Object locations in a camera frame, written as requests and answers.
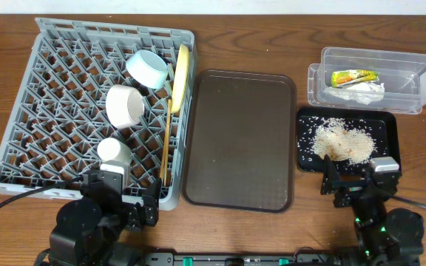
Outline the white plastic cup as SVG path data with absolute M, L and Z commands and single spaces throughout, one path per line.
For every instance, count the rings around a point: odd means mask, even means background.
M 113 137 L 102 140 L 98 144 L 97 153 L 102 163 L 110 160 L 125 164 L 130 164 L 132 162 L 130 148 Z

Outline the rice food waste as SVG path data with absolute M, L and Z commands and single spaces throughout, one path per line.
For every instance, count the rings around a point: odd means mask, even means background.
M 326 155 L 345 171 L 389 155 L 386 126 L 379 120 L 303 115 L 297 125 L 298 166 L 303 171 L 320 171 Z

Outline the white napkin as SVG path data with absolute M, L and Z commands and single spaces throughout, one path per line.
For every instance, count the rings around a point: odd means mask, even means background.
M 331 88 L 325 91 L 329 95 L 343 100 L 355 100 L 357 103 L 368 105 L 383 99 L 384 83 L 356 83 L 343 88 Z

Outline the green orange snack wrapper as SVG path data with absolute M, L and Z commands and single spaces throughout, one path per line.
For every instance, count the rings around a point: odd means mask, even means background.
M 379 73 L 365 69 L 349 69 L 333 72 L 331 85 L 333 88 L 344 87 L 355 83 L 372 82 L 379 80 Z

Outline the wooden chopstick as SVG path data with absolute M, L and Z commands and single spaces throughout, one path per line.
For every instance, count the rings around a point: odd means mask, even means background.
M 162 156 L 162 162 L 161 162 L 161 168 L 160 168 L 160 178 L 162 179 L 162 182 L 165 183 L 166 181 L 166 168 L 168 163 L 168 150 L 169 150 L 169 134 L 170 134 L 170 119 L 171 119 L 171 108 L 172 108 L 172 100 L 168 99 L 167 101 L 167 115 L 166 115 L 166 129 L 164 132 L 164 139 L 163 139 L 163 156 Z
M 164 142 L 163 142 L 163 185 L 166 185 L 166 175 L 168 168 L 168 154 L 169 154 L 169 136 L 170 136 L 170 125 L 171 125 L 171 110 L 172 110 L 172 100 L 168 99 L 168 109 L 166 116 L 166 130 L 164 134 Z

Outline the yellow round plate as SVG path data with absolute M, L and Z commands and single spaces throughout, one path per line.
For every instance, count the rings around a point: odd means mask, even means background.
M 172 87 L 171 113 L 178 113 L 181 109 L 186 91 L 189 74 L 189 48 L 185 44 L 180 45 L 175 69 L 175 77 Z

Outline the light blue bowl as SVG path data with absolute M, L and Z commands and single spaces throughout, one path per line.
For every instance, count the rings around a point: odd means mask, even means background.
M 138 50 L 126 61 L 127 72 L 141 85 L 162 89 L 168 75 L 166 62 L 148 50 Z

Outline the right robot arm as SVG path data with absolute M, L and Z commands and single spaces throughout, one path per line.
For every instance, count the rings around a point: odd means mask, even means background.
M 358 246 L 336 255 L 341 265 L 419 265 L 425 233 L 420 214 L 405 208 L 387 211 L 402 176 L 392 157 L 369 161 L 359 180 L 345 181 L 332 159 L 324 159 L 320 193 L 334 195 L 335 208 L 352 208 Z

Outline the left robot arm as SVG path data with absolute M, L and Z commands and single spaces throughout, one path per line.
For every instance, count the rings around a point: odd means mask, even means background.
M 159 220 L 161 178 L 142 194 L 142 202 L 122 200 L 124 176 L 99 168 L 82 175 L 82 198 L 57 213 L 50 247 L 35 265 L 139 265 L 142 252 L 118 240 L 123 231 L 140 233 Z

